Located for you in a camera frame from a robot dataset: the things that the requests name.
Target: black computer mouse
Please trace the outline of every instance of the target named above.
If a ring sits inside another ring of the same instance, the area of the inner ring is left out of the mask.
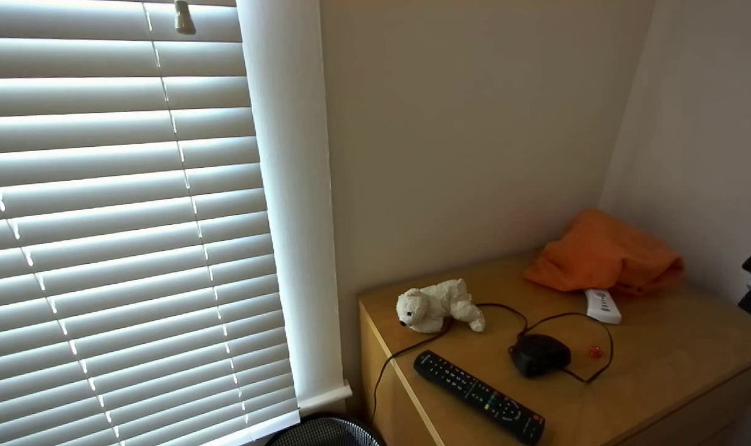
[[[508,354],[524,376],[540,376],[570,364],[567,344],[549,334],[521,334]]]

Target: white venetian blind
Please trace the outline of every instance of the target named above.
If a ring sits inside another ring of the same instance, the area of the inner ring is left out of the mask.
[[[0,0],[0,444],[297,422],[236,2],[192,16]]]

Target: wooden dresser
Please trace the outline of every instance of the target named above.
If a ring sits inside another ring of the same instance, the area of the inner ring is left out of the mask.
[[[586,312],[583,296],[561,296],[521,277],[533,255],[502,257],[360,296],[363,384],[373,423],[389,446],[492,446],[519,444],[415,373],[415,356],[433,349],[510,400],[545,416],[540,444],[720,444],[751,400],[751,314],[678,281],[653,297],[617,297],[622,324],[613,327],[614,356],[592,384],[552,373],[536,379],[508,360],[524,323],[485,307],[488,329],[456,324],[427,348],[381,364],[427,334],[398,323],[398,296],[412,286],[463,277],[477,302],[503,302],[539,323],[561,312]],[[586,318],[561,318],[536,333],[573,349],[581,376],[608,361],[608,334]]]

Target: orange towel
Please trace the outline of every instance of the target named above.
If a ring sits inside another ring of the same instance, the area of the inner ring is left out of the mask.
[[[565,235],[549,243],[525,281],[561,291],[650,296],[684,265],[661,240],[602,210],[581,214]]]

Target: stuffed animal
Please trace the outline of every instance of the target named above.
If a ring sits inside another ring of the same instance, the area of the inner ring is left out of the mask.
[[[398,318],[415,333],[441,333],[446,318],[467,323],[474,333],[485,327],[463,281],[410,287],[398,301]]]

